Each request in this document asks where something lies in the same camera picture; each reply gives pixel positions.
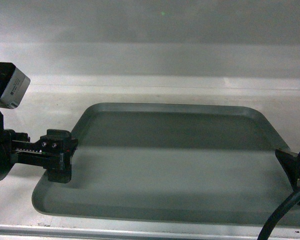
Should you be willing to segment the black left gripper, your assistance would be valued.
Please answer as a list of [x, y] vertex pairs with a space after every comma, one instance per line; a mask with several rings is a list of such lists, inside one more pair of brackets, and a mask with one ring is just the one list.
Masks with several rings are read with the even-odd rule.
[[[16, 68], [11, 62], [0, 62], [0, 97]], [[78, 139], [69, 131], [60, 129], [48, 129], [46, 135], [31, 142], [27, 133], [6, 129], [0, 111], [0, 181], [15, 164], [25, 164], [46, 169], [49, 182], [69, 183], [72, 178], [71, 159], [77, 146]]]

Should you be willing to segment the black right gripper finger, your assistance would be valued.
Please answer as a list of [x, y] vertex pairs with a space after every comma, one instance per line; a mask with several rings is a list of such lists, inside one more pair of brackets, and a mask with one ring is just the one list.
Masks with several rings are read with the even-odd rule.
[[277, 148], [275, 156], [282, 166], [292, 190], [296, 191], [299, 188], [297, 182], [300, 178], [300, 154], [287, 149]]

